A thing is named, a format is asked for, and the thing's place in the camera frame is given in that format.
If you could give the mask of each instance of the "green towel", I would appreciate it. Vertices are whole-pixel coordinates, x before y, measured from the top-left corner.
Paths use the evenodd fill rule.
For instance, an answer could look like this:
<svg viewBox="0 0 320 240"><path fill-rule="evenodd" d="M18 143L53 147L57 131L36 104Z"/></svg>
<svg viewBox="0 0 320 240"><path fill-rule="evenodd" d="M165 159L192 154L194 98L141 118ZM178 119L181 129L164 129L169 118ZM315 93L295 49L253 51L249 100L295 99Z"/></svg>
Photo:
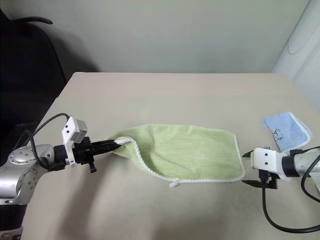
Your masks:
<svg viewBox="0 0 320 240"><path fill-rule="evenodd" d="M148 124L121 131L109 139L122 145L113 153L171 181L171 187L180 183L234 182L245 175L237 138L226 130Z"/></svg>

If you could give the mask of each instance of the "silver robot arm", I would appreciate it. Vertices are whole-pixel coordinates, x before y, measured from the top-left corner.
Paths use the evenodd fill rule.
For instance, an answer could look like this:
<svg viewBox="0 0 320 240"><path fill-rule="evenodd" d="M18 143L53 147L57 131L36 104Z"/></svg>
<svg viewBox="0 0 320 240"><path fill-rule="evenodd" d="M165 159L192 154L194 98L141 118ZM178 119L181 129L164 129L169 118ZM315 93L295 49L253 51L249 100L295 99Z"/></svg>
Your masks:
<svg viewBox="0 0 320 240"><path fill-rule="evenodd" d="M320 203L320 198L311 195L305 188L307 177L314 181L317 194L320 196L320 146L307 150L291 150L290 154L279 153L266 148L256 148L243 155L250 157L251 167L259 171L260 181L243 180L244 183L262 189L262 208L267 221L276 229L287 233L305 234L320 231L320 225L306 228L288 228L276 224L270 218L266 204L266 189L277 189L277 180L301 178L301 190L311 199Z"/></svg>
<svg viewBox="0 0 320 240"><path fill-rule="evenodd" d="M276 179L302 177L313 161L320 155L320 148L310 149L307 152L294 150L293 154L277 152L267 148L256 148L250 152L250 164L253 169L267 171ZM317 193L320 195L320 162L309 173L312 177ZM256 187L256 181L244 180L245 183Z"/></svg>
<svg viewBox="0 0 320 240"><path fill-rule="evenodd" d="M0 167L0 240L19 240L22 222L37 183L42 175L65 169L66 165L89 164L90 172L96 172L94 157L108 153L120 145L113 140L90 142L85 137L84 121L69 117L62 131L63 145L49 144L22 146L8 156Z"/></svg>

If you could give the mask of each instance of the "black office chair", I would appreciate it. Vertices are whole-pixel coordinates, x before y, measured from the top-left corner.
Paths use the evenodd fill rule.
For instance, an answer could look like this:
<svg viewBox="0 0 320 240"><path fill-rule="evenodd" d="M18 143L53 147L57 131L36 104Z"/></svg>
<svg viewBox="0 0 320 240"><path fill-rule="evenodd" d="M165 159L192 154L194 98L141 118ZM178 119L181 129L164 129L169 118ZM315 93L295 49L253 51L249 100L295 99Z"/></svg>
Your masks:
<svg viewBox="0 0 320 240"><path fill-rule="evenodd" d="M20 134L37 127L67 81L46 33L28 23L52 22L42 17L10 20L0 14L2 165Z"/></svg>

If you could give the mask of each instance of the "beige table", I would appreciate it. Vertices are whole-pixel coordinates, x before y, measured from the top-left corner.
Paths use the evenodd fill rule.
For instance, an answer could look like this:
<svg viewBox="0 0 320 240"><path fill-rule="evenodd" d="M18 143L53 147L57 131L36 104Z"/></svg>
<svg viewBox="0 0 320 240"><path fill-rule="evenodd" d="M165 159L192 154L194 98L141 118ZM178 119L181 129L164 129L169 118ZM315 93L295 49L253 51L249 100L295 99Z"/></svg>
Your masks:
<svg viewBox="0 0 320 240"><path fill-rule="evenodd" d="M101 141L143 124L185 124L234 132L240 153L277 149L262 118L292 112L313 132L306 147L320 143L320 114L281 74L75 73L44 120L65 112L84 120L87 135ZM37 144L62 144L63 118L36 137ZM24 240L300 240L272 227L263 214L261 190L241 181L169 182L137 169L114 154L89 166L46 174L24 218ZM243 160L244 179L258 171ZM267 207L280 225L320 223L320 205L303 194L300 180L279 181L267 191ZM311 181L307 187L315 194Z"/></svg>

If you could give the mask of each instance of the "light blue cloth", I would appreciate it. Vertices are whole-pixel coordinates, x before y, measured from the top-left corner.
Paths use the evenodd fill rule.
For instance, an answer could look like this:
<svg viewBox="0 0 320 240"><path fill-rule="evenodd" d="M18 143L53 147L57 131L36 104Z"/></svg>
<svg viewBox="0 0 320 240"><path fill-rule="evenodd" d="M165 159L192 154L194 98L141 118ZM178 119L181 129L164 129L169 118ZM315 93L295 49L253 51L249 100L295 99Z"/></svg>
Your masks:
<svg viewBox="0 0 320 240"><path fill-rule="evenodd" d="M312 138L311 131L291 112L263 118L281 152L299 149Z"/></svg>

